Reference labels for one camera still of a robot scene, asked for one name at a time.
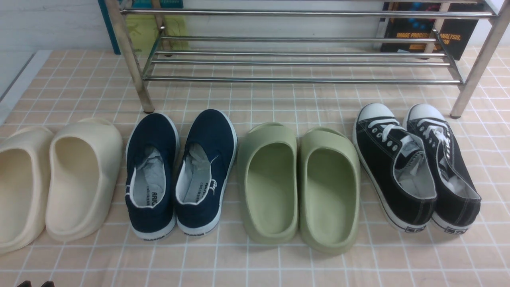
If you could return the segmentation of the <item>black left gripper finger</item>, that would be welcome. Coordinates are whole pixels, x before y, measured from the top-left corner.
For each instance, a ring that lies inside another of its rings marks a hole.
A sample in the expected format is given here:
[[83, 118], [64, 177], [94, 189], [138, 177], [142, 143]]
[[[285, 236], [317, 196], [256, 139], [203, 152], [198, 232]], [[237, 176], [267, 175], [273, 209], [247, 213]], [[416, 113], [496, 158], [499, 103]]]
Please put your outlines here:
[[32, 287], [31, 281], [23, 281], [18, 287]]

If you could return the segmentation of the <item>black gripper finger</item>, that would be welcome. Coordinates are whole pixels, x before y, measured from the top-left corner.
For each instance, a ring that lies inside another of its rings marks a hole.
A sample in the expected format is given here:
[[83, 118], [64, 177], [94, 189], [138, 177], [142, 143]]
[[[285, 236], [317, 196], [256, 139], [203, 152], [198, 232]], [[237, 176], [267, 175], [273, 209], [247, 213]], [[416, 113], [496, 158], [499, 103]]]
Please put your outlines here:
[[53, 281], [44, 282], [41, 287], [55, 287], [55, 283]]

